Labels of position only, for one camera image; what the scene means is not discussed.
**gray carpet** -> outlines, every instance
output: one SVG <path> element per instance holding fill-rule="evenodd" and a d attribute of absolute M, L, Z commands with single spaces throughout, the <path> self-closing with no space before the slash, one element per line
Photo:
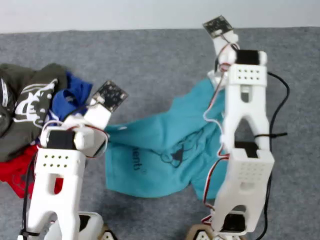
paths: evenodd
<path fill-rule="evenodd" d="M 320 28 L 237 30 L 243 49 L 264 50 L 268 69 L 282 76 L 291 96 L 279 113 L 274 140 L 273 185 L 265 239 L 319 238 L 320 232 Z M 130 97 L 112 123 L 124 123 L 166 111 L 174 96 L 187 93 L 212 69 L 214 50 L 202 29 L 136 31 L 67 31 L 0 35 L 0 63 L 32 68 L 56 62 L 95 83 L 114 80 Z M 285 88 L 268 79 L 267 113 Z M 248 139 L 246 124 L 238 138 Z M 188 228 L 207 214 L 190 187 L 167 197 L 142 199 L 105 189 L 104 160 L 86 167 L 81 209 L 101 214 L 118 238 L 183 240 Z M 0 239 L 16 239 L 22 200 L 0 183 Z M 263 227 L 261 217 L 254 239 Z"/>

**cable tie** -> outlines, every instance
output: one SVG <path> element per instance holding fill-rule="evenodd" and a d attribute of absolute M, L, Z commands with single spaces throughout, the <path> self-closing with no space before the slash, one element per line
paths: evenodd
<path fill-rule="evenodd" d="M 288 133 L 287 132 L 282 132 L 282 133 L 272 133 L 272 134 L 258 134 L 255 135 L 254 138 L 258 138 L 258 137 L 270 137 L 272 139 L 276 139 L 278 137 L 282 137 L 282 136 L 287 136 Z"/>

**graphic print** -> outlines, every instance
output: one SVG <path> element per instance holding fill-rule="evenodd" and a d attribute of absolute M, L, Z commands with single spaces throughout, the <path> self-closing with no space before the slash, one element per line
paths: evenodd
<path fill-rule="evenodd" d="M 54 79 L 49 84 L 36 83 L 26 86 L 19 96 L 19 99 L 24 100 L 17 104 L 13 121 L 33 122 L 36 127 L 42 128 L 47 111 L 41 108 L 43 104 L 40 103 L 52 98 L 57 83 L 58 80 Z"/>

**white plastic bracket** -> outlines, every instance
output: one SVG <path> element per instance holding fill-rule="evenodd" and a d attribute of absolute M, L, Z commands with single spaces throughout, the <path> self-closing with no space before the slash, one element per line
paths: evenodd
<path fill-rule="evenodd" d="M 56 213 L 62 240 L 78 240 L 78 211 L 85 163 L 85 155 L 77 150 L 38 150 L 34 171 L 36 181 L 27 218 L 29 232 L 41 232 L 50 215 Z M 63 185 L 61 192 L 55 194 L 57 178 L 63 178 Z"/>
<path fill-rule="evenodd" d="M 228 69 L 225 86 L 225 117 L 221 142 L 227 152 L 235 146 L 235 132 L 241 119 L 246 119 L 254 135 L 268 134 L 266 114 L 267 67 L 233 64 Z M 269 150 L 269 137 L 256 138 L 259 149 Z"/>
<path fill-rule="evenodd" d="M 216 234 L 220 234 L 227 214 L 237 206 L 245 206 L 246 229 L 230 234 L 241 236 L 256 228 L 265 203 L 266 183 L 275 162 L 269 150 L 259 149 L 256 153 L 258 158 L 250 158 L 242 148 L 230 151 L 226 176 L 214 201 L 215 211 L 211 212 L 211 226 Z"/>

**clothing pile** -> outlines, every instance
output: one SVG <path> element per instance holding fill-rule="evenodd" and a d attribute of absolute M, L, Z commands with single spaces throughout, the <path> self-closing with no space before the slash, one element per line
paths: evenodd
<path fill-rule="evenodd" d="M 83 106 L 91 89 L 92 84 L 55 63 L 41 70 L 0 64 L 0 181 L 7 182 L 20 198 L 43 125 L 63 120 Z M 55 192 L 61 187 L 62 179 L 56 181 Z"/>

